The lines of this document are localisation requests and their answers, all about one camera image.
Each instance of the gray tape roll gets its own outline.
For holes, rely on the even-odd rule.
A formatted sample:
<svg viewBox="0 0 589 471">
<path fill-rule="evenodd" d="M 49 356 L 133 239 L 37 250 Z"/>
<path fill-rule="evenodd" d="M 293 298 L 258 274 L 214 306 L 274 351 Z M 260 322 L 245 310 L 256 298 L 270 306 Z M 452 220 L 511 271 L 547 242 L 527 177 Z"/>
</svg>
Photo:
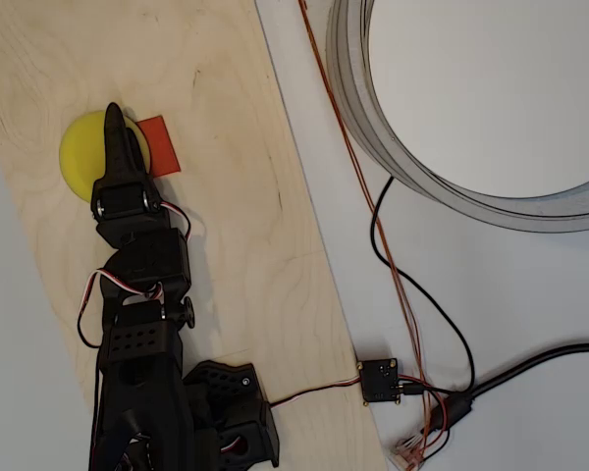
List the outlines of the gray tape roll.
<svg viewBox="0 0 589 471">
<path fill-rule="evenodd" d="M 396 179 L 471 218 L 535 233 L 589 230 L 589 182 L 537 198 L 488 196 L 447 182 L 425 168 L 384 118 L 369 72 L 373 2 L 335 0 L 327 30 L 327 67 L 346 125 L 358 144 Z"/>
</svg>

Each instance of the red object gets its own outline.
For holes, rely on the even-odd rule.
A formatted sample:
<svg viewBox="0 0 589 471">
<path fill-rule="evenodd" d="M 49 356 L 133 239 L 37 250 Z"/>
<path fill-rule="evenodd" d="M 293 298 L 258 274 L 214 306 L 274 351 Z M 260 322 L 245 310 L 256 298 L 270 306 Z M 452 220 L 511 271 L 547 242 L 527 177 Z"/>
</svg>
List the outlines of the red object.
<svg viewBox="0 0 589 471">
<path fill-rule="evenodd" d="M 156 116 L 136 123 L 141 129 L 150 148 L 150 175 L 162 177 L 180 172 L 181 167 L 175 148 L 168 135 L 162 116 Z"/>
</svg>

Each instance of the wooden board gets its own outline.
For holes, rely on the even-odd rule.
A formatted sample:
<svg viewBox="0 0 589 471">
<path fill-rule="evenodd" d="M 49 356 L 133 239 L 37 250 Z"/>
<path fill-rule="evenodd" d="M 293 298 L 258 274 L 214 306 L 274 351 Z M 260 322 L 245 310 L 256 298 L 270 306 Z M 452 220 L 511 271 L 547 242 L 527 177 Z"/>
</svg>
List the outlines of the wooden board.
<svg viewBox="0 0 589 471">
<path fill-rule="evenodd" d="M 252 361 L 273 400 L 354 376 L 253 2 L 0 0 L 0 164 L 86 399 L 94 355 L 76 311 L 111 249 L 63 182 L 58 147 L 73 119 L 110 101 L 137 120 L 162 114 L 180 159 L 182 172 L 158 183 L 195 229 L 187 367 Z M 84 322 L 93 339 L 99 312 L 96 298 Z M 311 394 L 276 419 L 281 469 L 386 468 L 357 388 Z"/>
</svg>

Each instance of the yellow sponge ball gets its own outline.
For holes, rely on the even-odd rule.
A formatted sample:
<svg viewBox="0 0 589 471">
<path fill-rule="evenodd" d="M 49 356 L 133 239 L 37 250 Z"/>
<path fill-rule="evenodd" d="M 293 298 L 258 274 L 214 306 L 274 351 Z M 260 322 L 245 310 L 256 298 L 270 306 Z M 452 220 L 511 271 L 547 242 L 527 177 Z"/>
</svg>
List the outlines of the yellow sponge ball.
<svg viewBox="0 0 589 471">
<path fill-rule="evenodd" d="M 144 134 L 129 118 L 125 117 L 125 123 L 135 133 L 146 171 L 150 170 L 150 151 Z M 61 139 L 61 174 L 70 189 L 85 201 L 91 199 L 94 182 L 105 174 L 104 126 L 104 111 L 89 113 L 74 121 Z"/>
</svg>

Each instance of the wire connector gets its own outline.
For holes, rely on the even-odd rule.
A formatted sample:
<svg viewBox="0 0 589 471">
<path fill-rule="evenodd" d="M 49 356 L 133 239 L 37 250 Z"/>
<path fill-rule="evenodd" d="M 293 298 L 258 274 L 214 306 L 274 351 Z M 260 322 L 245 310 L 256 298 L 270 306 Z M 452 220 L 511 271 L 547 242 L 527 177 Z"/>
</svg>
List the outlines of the wire connector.
<svg viewBox="0 0 589 471">
<path fill-rule="evenodd" d="M 389 459 L 399 471 L 416 471 L 423 465 L 423 453 L 418 446 L 422 441 L 423 436 L 416 434 L 409 439 L 400 440 L 391 448 Z"/>
</svg>

